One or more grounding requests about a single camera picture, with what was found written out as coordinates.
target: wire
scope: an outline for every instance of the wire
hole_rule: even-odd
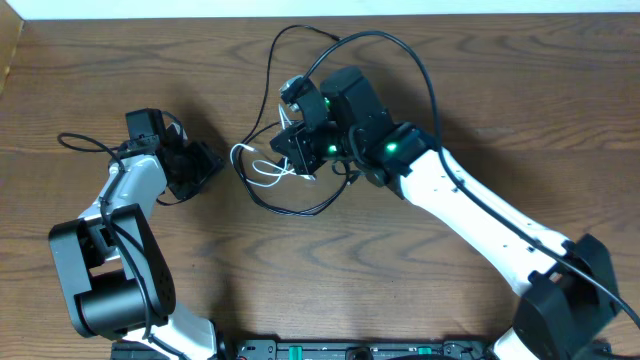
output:
[[[280,174],[275,174],[272,172],[266,172],[264,170],[260,170],[258,169],[258,167],[256,166],[256,164],[265,164],[265,165],[269,165],[272,168],[276,169],[276,170],[280,170],[280,174],[285,174],[285,175],[296,175],[295,171],[293,170],[287,170],[283,167],[280,167],[272,162],[266,161],[266,160],[254,160],[251,163],[251,166],[253,167],[253,170],[255,170],[258,174],[262,174],[265,176],[280,176]]]
[[[262,114],[264,113],[264,107],[267,103],[267,97],[269,95],[269,75],[271,73],[271,60],[273,59],[273,50],[275,49],[276,46],[276,42],[278,41],[278,39],[280,38],[280,36],[282,36],[282,34],[284,34],[285,32],[294,29],[294,28],[304,28],[304,29],[309,29],[312,31],[315,31],[319,34],[322,35],[326,35],[328,37],[330,37],[331,39],[335,40],[335,41],[339,41],[340,37],[331,33],[328,33],[326,31],[322,31],[316,27],[313,27],[311,25],[304,25],[304,24],[296,24],[296,25],[290,25],[287,26],[286,28],[280,30],[280,32],[278,33],[278,35],[276,35],[275,38],[273,38],[273,42],[271,43],[271,49],[269,49],[269,58],[267,60],[267,80],[265,81],[265,86],[264,86],[264,96],[262,98],[262,105],[260,105],[260,111],[258,112],[258,118],[256,119],[256,123],[255,125],[253,125],[253,129],[251,129],[251,131],[249,131],[249,134],[247,134],[247,136],[245,136],[245,138],[241,141],[242,143],[247,143],[247,140],[253,135],[253,133],[256,131],[256,129],[258,128],[258,124],[260,124],[260,119],[262,118]]]
[[[256,129],[258,128],[258,125],[260,124],[260,120],[261,120],[262,115],[264,113],[264,108],[265,108],[265,105],[266,105],[266,102],[267,102],[267,98],[269,96],[269,78],[270,78],[270,72],[271,72],[271,61],[273,59],[273,52],[274,52],[274,49],[275,49],[276,42],[278,41],[278,39],[280,38],[280,36],[282,34],[284,34],[286,31],[288,31],[290,29],[293,29],[293,28],[309,29],[309,30],[315,31],[316,33],[328,36],[329,38],[331,38],[334,41],[339,41],[340,40],[339,36],[331,34],[331,33],[328,33],[326,31],[322,31],[322,30],[320,30],[318,28],[315,28],[313,26],[310,26],[310,25],[291,25],[291,26],[287,26],[286,28],[282,29],[276,35],[276,37],[273,39],[273,42],[271,43],[271,48],[269,49],[269,57],[268,57],[268,60],[267,60],[267,75],[266,75],[264,96],[262,98],[262,105],[260,106],[260,111],[258,112],[258,117],[256,118],[256,122],[253,125],[253,128],[247,134],[247,136],[245,136],[245,138],[241,141],[241,143],[244,144],[244,145],[248,146],[249,143],[251,141],[253,141],[257,136],[259,136],[260,134],[264,133],[265,131],[271,129],[272,127],[274,127],[274,126],[276,126],[278,124],[281,124],[283,126],[283,129],[286,128],[286,126],[284,124],[285,121],[287,121],[290,124],[292,124],[291,120],[289,120],[289,118],[286,116],[286,113],[284,113],[284,109],[280,109],[279,108],[280,116],[281,116],[280,121],[279,122],[274,122],[274,123],[272,123],[270,125],[267,125],[264,128],[262,128],[260,131],[256,132]],[[329,196],[326,200],[324,200],[320,204],[315,205],[315,206],[313,206],[311,208],[308,208],[308,209],[305,209],[305,210],[294,211],[294,210],[281,208],[281,207],[278,207],[278,206],[273,206],[273,205],[268,204],[264,200],[262,200],[260,198],[260,196],[258,196],[258,194],[256,194],[256,192],[252,188],[252,183],[251,183],[252,180],[247,177],[247,174],[246,174],[245,168],[244,168],[244,164],[243,164],[243,161],[242,161],[242,152],[245,149],[249,150],[249,148],[245,147],[245,146],[241,146],[240,149],[237,149],[237,148],[234,149],[234,148],[232,148],[232,151],[230,153],[231,165],[236,170],[236,173],[240,177],[240,180],[242,181],[243,185],[245,186],[247,192],[249,193],[249,196],[251,197],[251,200],[253,200],[253,202],[255,202],[258,206],[260,206],[262,208],[265,208],[265,209],[267,209],[267,210],[269,210],[271,212],[274,212],[276,214],[291,215],[291,216],[316,216],[316,215],[320,214],[322,211],[324,211],[327,207],[329,207],[329,205],[331,205],[338,198],[338,196],[340,196],[340,194],[342,194],[342,192],[344,191],[346,186],[350,184],[349,176],[345,176],[344,182],[338,188],[338,190],[336,190],[336,192],[333,195]],[[343,164],[344,164],[345,169],[346,169],[345,172],[347,172],[347,173],[350,172],[349,165],[346,162],[343,163]]]
[[[598,282],[596,279],[594,279],[590,275],[586,274],[585,272],[583,272],[573,264],[566,261],[562,256],[556,254],[554,251],[544,246],[540,240],[532,238],[525,231],[520,229],[515,224],[511,223],[509,220],[507,220],[505,217],[500,215],[495,210],[493,210],[490,206],[485,204],[481,199],[475,196],[475,194],[473,194],[470,190],[468,190],[465,187],[463,181],[461,181],[455,176],[453,171],[449,168],[449,165],[447,164],[447,161],[445,160],[445,157],[444,157],[444,151],[443,151],[444,148],[442,146],[442,124],[440,121],[440,117],[438,115],[436,96],[433,90],[433,84],[431,83],[431,79],[429,78],[429,74],[427,72],[426,67],[422,63],[422,60],[420,60],[420,57],[415,53],[415,51],[413,51],[413,49],[411,49],[409,45],[407,45],[402,40],[396,38],[391,34],[388,34],[383,31],[377,31],[377,30],[363,31],[363,32],[359,32],[359,33],[347,36],[346,38],[343,38],[342,40],[338,41],[337,43],[330,46],[327,50],[325,50],[325,52],[322,53],[322,55],[320,55],[318,59],[313,63],[313,65],[309,68],[307,73],[303,76],[302,81],[300,81],[299,83],[304,84],[306,80],[309,79],[311,74],[313,74],[313,72],[318,68],[320,63],[322,63],[322,61],[324,61],[324,59],[326,59],[326,57],[329,56],[329,54],[331,54],[337,48],[341,47],[342,45],[348,42],[351,42],[353,40],[356,40],[358,38],[365,37],[365,36],[379,36],[394,42],[396,45],[400,46],[403,50],[405,50],[411,56],[411,58],[413,58],[415,63],[420,68],[420,72],[422,73],[422,76],[427,84],[427,88],[429,91],[429,99],[431,101],[431,111],[433,114],[433,127],[434,127],[434,133],[435,133],[434,137],[435,137],[435,143],[436,143],[436,151],[438,152],[438,157],[440,159],[440,163],[442,164],[442,167],[444,168],[445,172],[447,173],[451,181],[454,183],[454,185],[458,189],[460,189],[460,191],[462,191],[462,193],[464,193],[478,207],[480,207],[482,210],[484,210],[489,215],[491,215],[494,219],[496,219],[498,222],[504,225],[507,229],[513,231],[526,243],[528,243],[533,248],[541,251],[543,254],[555,260],[558,264],[563,266],[566,270],[575,273],[580,278],[582,278],[583,280],[587,281],[588,283],[592,284],[593,286],[598,288],[600,291],[605,293],[611,300],[613,300],[618,306],[620,306],[620,308],[622,308],[622,310],[624,310],[624,312],[627,313],[627,315],[629,315],[629,317],[633,320],[636,326],[640,329],[640,317],[621,297],[614,294],[606,286],[602,285],[600,282]]]
[[[147,291],[147,287],[145,286],[144,278],[142,277],[142,274],[140,274],[140,270],[138,269],[136,263],[133,262],[133,259],[131,257],[131,254],[129,253],[129,250],[124,246],[117,232],[122,234],[122,236],[124,236],[127,239],[127,241],[129,241],[129,243],[131,243],[134,247],[136,247],[136,249],[138,249],[138,251],[140,251],[143,256],[144,256],[144,249],[140,244],[138,244],[138,242],[129,233],[124,231],[124,229],[120,228],[118,225],[113,224],[111,222],[111,216],[107,214],[107,207],[109,206],[109,199],[111,198],[111,194],[113,193],[116,186],[118,185],[118,183],[120,182],[120,180],[122,179],[122,177],[126,172],[124,163],[122,162],[122,159],[120,159],[120,157],[116,155],[111,148],[107,147],[106,145],[104,145],[103,143],[95,139],[92,139],[85,135],[63,132],[58,135],[58,142],[63,144],[63,146],[65,146],[64,144],[66,144],[62,140],[65,137],[76,138],[76,139],[90,142],[96,145],[100,149],[100,151],[85,151],[85,150],[95,150],[95,149],[83,149],[83,148],[79,148],[83,150],[76,150],[74,149],[74,147],[69,147],[70,149],[76,150],[76,151],[82,151],[82,152],[106,152],[118,164],[118,173],[116,174],[116,177],[113,179],[113,181],[111,181],[111,183],[107,187],[107,190],[105,190],[104,194],[100,197],[100,216],[102,217],[102,222],[104,227],[107,229],[107,232],[116,243],[116,246],[118,248],[118,251],[120,252],[120,255],[122,255],[126,263],[129,264],[129,267],[133,272],[133,276],[136,280],[136,283],[140,288],[140,292],[142,294],[142,302],[144,305],[144,312],[145,312],[144,313],[145,331],[144,331],[144,334],[142,335],[142,339],[145,340],[149,337],[151,333],[151,311],[152,311],[151,300],[149,297],[149,293]]]
[[[84,140],[84,141],[89,141],[89,140],[87,140],[88,138],[86,138],[84,135],[73,134],[73,133],[60,133],[60,134],[58,134],[58,137],[57,137],[58,143],[60,145],[64,146],[64,147],[66,147],[67,149],[71,149],[71,150],[74,150],[74,151],[96,153],[96,152],[107,152],[107,150],[105,150],[105,149],[109,149],[111,151],[116,151],[119,148],[119,146],[107,147],[107,146],[104,146],[104,144],[102,144],[102,143],[100,143],[100,145],[103,145],[104,148],[102,148],[102,147],[99,147],[98,149],[81,148],[81,147],[74,146],[74,145],[66,143],[64,140],[62,140],[65,137],[77,138],[77,139],[81,139],[81,140]]]

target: black cable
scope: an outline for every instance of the black cable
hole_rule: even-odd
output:
[[[145,331],[144,331],[144,334],[142,335],[142,339],[143,340],[147,339],[149,337],[149,334],[151,333],[151,311],[152,311],[152,309],[151,309],[151,300],[150,300],[147,288],[145,286],[144,278],[142,277],[142,274],[140,274],[140,270],[136,266],[135,262],[133,262],[133,259],[131,258],[131,254],[129,253],[129,250],[124,246],[124,244],[122,243],[122,240],[120,239],[120,237],[116,233],[116,229],[133,246],[135,246],[136,249],[138,249],[143,254],[143,256],[144,256],[144,249],[142,249],[140,244],[138,244],[138,242],[135,239],[133,239],[133,237],[129,233],[124,231],[124,229],[118,227],[118,225],[113,224],[111,222],[110,215],[107,215],[107,207],[109,206],[109,199],[111,198],[111,194],[115,190],[116,186],[120,182],[120,179],[122,179],[122,176],[124,176],[125,171],[126,171],[124,163],[122,162],[122,159],[120,159],[120,157],[118,155],[116,155],[111,148],[107,147],[106,145],[104,145],[103,143],[101,143],[101,142],[99,142],[99,141],[97,141],[95,139],[92,139],[92,138],[90,138],[88,136],[80,135],[80,134],[67,133],[67,132],[60,133],[58,135],[58,142],[63,144],[63,146],[68,147],[68,148],[73,149],[73,150],[76,150],[75,147],[69,147],[69,146],[65,145],[66,143],[62,140],[65,137],[76,138],[76,139],[80,139],[80,140],[84,140],[84,141],[90,142],[90,143],[96,145],[100,149],[100,151],[85,151],[85,150],[95,150],[95,149],[78,148],[78,149],[82,149],[82,150],[77,150],[77,151],[82,151],[82,152],[106,152],[118,164],[118,173],[116,174],[116,177],[113,179],[113,181],[111,181],[111,183],[107,187],[107,190],[105,190],[104,194],[100,197],[100,216],[102,217],[102,222],[103,222],[103,225],[104,225],[105,229],[107,229],[107,232],[109,233],[111,238],[116,243],[116,246],[118,247],[118,251],[120,252],[120,255],[122,255],[124,260],[131,267],[131,271],[133,272],[133,276],[134,276],[134,278],[136,280],[136,283],[138,284],[138,287],[140,288],[140,292],[142,294],[142,302],[144,304],[144,309],[145,309],[145,314],[144,314]]]
[[[251,143],[251,141],[253,141],[256,137],[258,137],[260,134],[262,134],[264,131],[276,126],[280,124],[280,122],[274,122],[272,124],[267,125],[266,127],[264,127],[262,130],[258,131],[257,133],[255,133],[254,135],[252,135],[246,142],[246,144]],[[238,150],[236,152],[236,161],[234,162],[234,169],[236,170],[236,173],[238,174],[238,176],[240,176],[240,180],[242,180],[242,183],[244,184],[245,188],[247,189],[247,192],[249,193],[249,196],[251,197],[251,199],[258,204],[259,206],[274,212],[276,214],[280,214],[280,215],[293,215],[293,216],[316,216],[318,214],[320,214],[322,211],[324,211],[327,207],[329,207],[329,205],[331,205],[337,198],[338,196],[340,196],[340,194],[342,194],[342,192],[344,191],[344,189],[346,188],[347,185],[349,185],[349,176],[345,176],[345,180],[342,183],[342,185],[340,186],[340,188],[338,188],[338,190],[331,195],[329,198],[327,198],[325,201],[321,202],[320,204],[313,206],[309,209],[306,210],[301,210],[301,211],[293,211],[293,210],[289,210],[289,209],[284,209],[281,207],[277,207],[277,206],[273,206],[270,204],[267,204],[264,200],[262,200],[258,194],[255,193],[255,191],[253,190],[253,188],[251,187],[251,185],[249,185],[248,183],[248,178],[247,175],[245,173],[244,170],[244,166],[242,164],[242,157],[240,156],[240,150]],[[349,173],[351,171],[349,164],[346,162],[343,162],[343,165],[345,166],[345,172]]]
[[[622,310],[624,310],[624,312],[626,312],[627,315],[629,315],[629,317],[633,320],[636,326],[640,329],[640,317],[621,297],[611,292],[611,290],[609,290],[606,286],[602,285],[600,282],[598,282],[596,279],[594,279],[590,275],[586,274],[576,266],[566,261],[562,256],[556,254],[551,249],[544,246],[540,240],[532,238],[531,236],[529,236],[529,234],[527,234],[526,232],[521,230],[519,227],[517,227],[515,224],[511,223],[505,217],[503,217],[498,212],[493,210],[490,206],[488,206],[482,200],[480,200],[477,196],[475,196],[475,194],[469,191],[464,186],[463,181],[461,181],[455,176],[453,171],[449,168],[449,165],[447,164],[447,161],[444,157],[444,148],[442,146],[442,125],[440,122],[440,117],[438,115],[436,96],[433,90],[433,84],[431,83],[431,79],[429,78],[429,74],[427,73],[426,67],[422,63],[422,60],[420,60],[420,57],[418,57],[418,55],[413,51],[413,49],[411,49],[409,45],[407,45],[402,40],[396,38],[393,35],[390,35],[383,31],[377,31],[377,30],[363,31],[357,34],[347,36],[346,38],[343,38],[342,40],[338,41],[337,43],[330,46],[327,50],[325,50],[325,52],[322,53],[322,55],[320,55],[320,57],[318,57],[318,59],[309,68],[307,73],[302,78],[302,81],[300,81],[299,83],[300,84],[305,83],[305,81],[309,79],[309,76],[311,76],[311,74],[316,70],[316,68],[320,65],[320,63],[322,63],[322,61],[324,61],[324,59],[327,56],[329,56],[329,54],[331,54],[333,51],[335,51],[337,48],[341,47],[342,45],[348,42],[351,42],[355,39],[365,37],[365,36],[379,36],[394,42],[396,45],[400,46],[403,50],[405,50],[411,56],[411,58],[413,58],[413,60],[416,62],[416,64],[420,68],[420,72],[422,73],[422,76],[427,84],[427,88],[429,91],[429,99],[431,101],[431,111],[433,114],[433,126],[434,126],[434,133],[435,133],[434,137],[435,137],[436,150],[438,152],[438,157],[440,159],[440,163],[442,164],[442,167],[444,168],[445,172],[447,173],[451,181],[454,183],[454,185],[458,189],[460,189],[460,191],[462,191],[471,201],[473,201],[473,203],[475,203],[483,211],[487,212],[499,223],[504,225],[507,229],[513,231],[516,235],[518,235],[522,240],[524,240],[526,243],[531,245],[533,248],[541,251],[543,254],[549,256],[550,258],[555,260],[558,264],[562,265],[566,270],[575,273],[583,280],[589,282],[590,284],[592,284],[593,286],[595,286],[596,288],[604,292],[611,300],[613,300],[616,304],[618,304],[618,306],[620,306],[620,308],[622,308]]]
[[[153,335],[149,336],[149,343],[156,344],[164,352],[167,352],[167,353],[169,353],[169,354],[171,354],[173,356],[176,356],[180,360],[189,360],[189,358],[183,352],[180,352],[180,351],[172,348],[171,346],[169,346],[168,344],[164,343],[162,340],[156,338]]]
[[[251,129],[251,131],[247,134],[247,136],[245,136],[245,138],[242,140],[242,143],[245,145],[248,145],[251,141],[253,141],[257,136],[259,136],[260,134],[262,134],[263,132],[265,132],[266,130],[278,125],[280,122],[274,122],[270,125],[265,126],[264,128],[262,128],[260,131],[258,131],[257,133],[255,133],[256,129],[258,128],[258,125],[260,124],[260,120],[262,119],[262,115],[264,113],[264,108],[267,102],[267,98],[269,96],[269,78],[270,78],[270,73],[271,73],[271,61],[273,59],[273,52],[275,49],[275,45],[276,42],[278,41],[278,39],[280,38],[280,36],[282,34],[284,34],[286,31],[293,29],[293,28],[305,28],[305,29],[309,29],[312,31],[315,31],[319,34],[328,36],[329,38],[331,38],[334,41],[339,41],[340,37],[331,33],[328,33],[326,31],[322,31],[318,28],[315,28],[313,26],[310,25],[291,25],[291,26],[287,26],[286,28],[282,29],[277,35],[276,37],[273,39],[273,42],[271,43],[271,48],[269,49],[269,57],[267,60],[267,76],[266,76],[266,82],[265,82],[265,91],[264,91],[264,96],[262,98],[262,105],[260,106],[260,111],[258,112],[258,117],[256,118],[256,122],[253,125],[253,128]],[[240,180],[242,181],[242,183],[244,184],[247,192],[249,193],[249,196],[251,197],[251,200],[253,200],[253,202],[255,202],[258,206],[265,208],[271,212],[274,212],[276,214],[280,214],[280,215],[293,215],[293,216],[316,216],[318,214],[320,214],[322,211],[324,211],[327,207],[329,207],[329,205],[331,205],[337,198],[338,196],[340,196],[340,194],[342,194],[342,192],[344,191],[345,187],[350,183],[350,177],[349,175],[345,175],[345,180],[342,183],[342,185],[338,188],[338,190],[331,195],[329,198],[327,198],[325,201],[321,202],[320,204],[313,206],[311,208],[308,208],[306,210],[301,210],[301,211],[294,211],[294,210],[289,210],[289,209],[285,209],[285,208],[281,208],[281,207],[277,207],[277,206],[273,206],[268,204],[267,202],[265,202],[264,200],[262,200],[260,198],[260,196],[258,196],[258,194],[256,194],[256,192],[253,190],[253,187],[251,186],[251,184],[249,183],[248,180],[250,180],[247,177],[245,168],[244,168],[244,163],[242,161],[242,152],[243,152],[243,148],[240,148],[236,151],[235,154],[231,154],[232,156],[235,156],[236,161],[234,162],[234,169],[236,170],[236,173],[238,174],[238,176],[240,177]],[[349,173],[350,169],[348,167],[348,164],[345,162],[343,163],[345,165],[345,173]]]
[[[57,139],[58,139],[58,143],[59,143],[60,145],[64,146],[64,147],[66,147],[67,149],[71,149],[71,150],[74,150],[74,151],[80,151],[80,152],[106,152],[106,150],[105,150],[105,149],[109,149],[109,150],[111,150],[111,151],[116,151],[116,150],[118,150],[118,148],[119,148],[119,146],[114,146],[114,147],[107,147],[107,146],[105,146],[104,148],[100,147],[100,148],[98,148],[98,149],[87,149],[87,148],[81,148],[81,147],[78,147],[78,146],[74,146],[74,145],[71,145],[71,144],[67,144],[64,140],[62,140],[62,138],[65,138],[65,137],[72,137],[72,138],[77,138],[77,139],[81,139],[81,140],[89,141],[89,140],[87,140],[86,138],[77,137],[77,136],[75,136],[75,135],[77,135],[77,136],[83,136],[83,137],[84,137],[84,135],[80,135],[80,134],[73,134],[73,133],[60,133],[60,134],[58,134],[58,137],[57,137]]]
[[[264,113],[264,107],[267,104],[267,97],[269,96],[269,76],[271,74],[271,59],[273,58],[273,51],[276,47],[276,42],[278,41],[278,39],[280,38],[280,36],[282,36],[282,34],[284,34],[285,32],[294,29],[294,28],[304,28],[304,29],[309,29],[312,31],[315,31],[319,34],[322,35],[326,35],[328,37],[330,37],[331,39],[335,40],[335,41],[339,41],[340,37],[338,35],[334,35],[331,33],[328,33],[326,31],[322,31],[314,26],[311,25],[304,25],[304,24],[296,24],[296,25],[289,25],[286,28],[280,30],[280,32],[278,33],[278,35],[276,35],[275,38],[273,38],[273,42],[271,43],[271,49],[269,49],[269,58],[267,60],[267,80],[265,82],[265,86],[264,86],[264,96],[262,97],[262,105],[260,105],[260,111],[258,112],[258,118],[256,119],[256,123],[253,125],[253,129],[251,129],[251,131],[249,131],[249,134],[247,134],[247,136],[245,136],[245,138],[242,140],[243,144],[246,144],[247,139],[249,139],[251,137],[251,135],[253,135],[254,131],[256,131],[256,129],[258,128],[258,124],[260,124],[260,119],[262,118],[262,114]]]

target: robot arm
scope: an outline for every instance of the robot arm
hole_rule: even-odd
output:
[[[147,220],[167,186],[177,199],[188,199],[221,168],[221,159],[203,143],[186,146],[182,124],[165,129],[158,110],[129,113],[127,123],[130,140],[118,153],[124,172],[113,162],[96,201],[49,235],[72,324],[85,337],[140,342],[171,359],[208,359],[217,351],[214,326],[176,302],[171,273]],[[133,264],[121,256],[123,249],[107,231],[103,204],[109,221],[126,233],[120,238]],[[92,274],[119,258],[122,269]],[[136,282],[134,266],[148,298]],[[150,332],[145,337],[147,319]]]
[[[491,349],[498,358],[571,359],[619,312],[603,291],[539,250],[544,246],[617,294],[602,243],[586,235],[574,244],[536,223],[471,177],[433,137],[412,124],[394,124],[358,68],[331,74],[319,89],[309,79],[295,77],[283,86],[281,97],[292,110],[301,111],[304,120],[280,132],[271,147],[289,159],[296,174],[312,175],[326,161],[353,161],[367,180],[449,225],[504,276],[521,302],[513,329]],[[537,240],[537,248],[456,183]]]
[[[476,196],[502,216],[560,256],[568,239],[531,220],[471,177],[444,150],[447,164]],[[411,173],[401,177],[402,193],[408,201],[438,217],[482,254],[521,296],[531,287],[533,271],[546,273],[555,265],[550,257],[534,250],[512,231],[474,204],[447,176],[437,152],[428,150],[411,164]]]

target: wood grain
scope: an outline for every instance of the wood grain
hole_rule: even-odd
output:
[[[71,153],[56,134],[117,144],[125,112],[158,107],[228,150],[257,114],[273,36],[299,22],[340,35],[382,29],[412,45],[460,163],[541,223],[604,241],[622,295],[640,309],[636,15],[30,22],[0,101],[0,358],[108,356],[107,341],[72,329],[46,241],[94,199],[108,159]],[[284,36],[271,90],[329,44],[303,30]],[[424,84],[397,47],[362,39],[315,78],[348,64],[363,68],[396,120],[430,129]],[[265,122],[277,103],[268,101]],[[323,169],[314,184],[286,179],[263,193],[302,208],[339,182]],[[192,201],[156,209],[151,226],[180,301],[236,336],[495,338],[517,304],[456,234],[366,181],[300,219],[258,208],[226,169]],[[624,315],[601,335],[617,352],[640,353]]]

